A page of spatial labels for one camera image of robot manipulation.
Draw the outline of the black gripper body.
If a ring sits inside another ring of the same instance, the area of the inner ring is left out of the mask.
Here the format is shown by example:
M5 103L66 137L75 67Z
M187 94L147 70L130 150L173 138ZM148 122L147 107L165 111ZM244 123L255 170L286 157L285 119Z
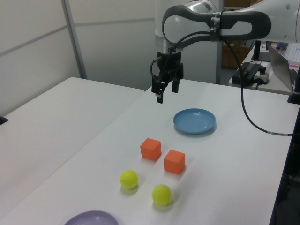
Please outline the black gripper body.
M162 73L167 75L169 72L174 72L178 74L178 76L182 76L181 52L172 53L170 56L169 54L157 52L157 57L162 57L162 59L157 62L159 75Z

